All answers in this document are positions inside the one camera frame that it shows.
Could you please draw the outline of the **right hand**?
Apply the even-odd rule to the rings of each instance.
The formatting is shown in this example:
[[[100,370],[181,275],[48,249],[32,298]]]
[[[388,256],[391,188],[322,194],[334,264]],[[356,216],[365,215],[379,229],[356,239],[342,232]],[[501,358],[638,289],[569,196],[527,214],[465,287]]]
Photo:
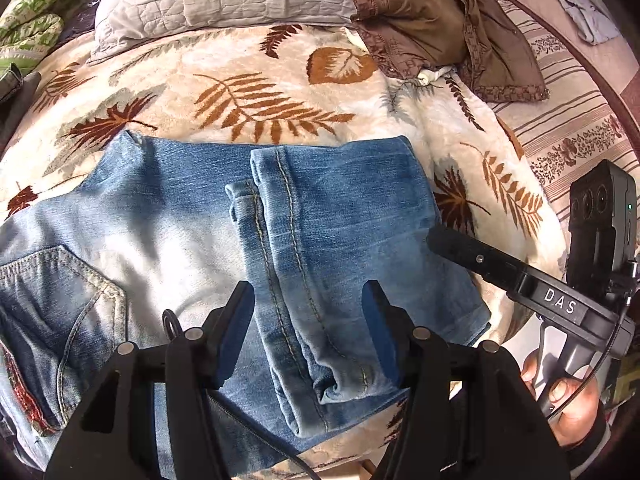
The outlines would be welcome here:
[[[597,420],[600,391],[596,378],[583,382],[576,377],[558,379],[548,395],[556,417],[549,422],[562,448],[582,443]]]

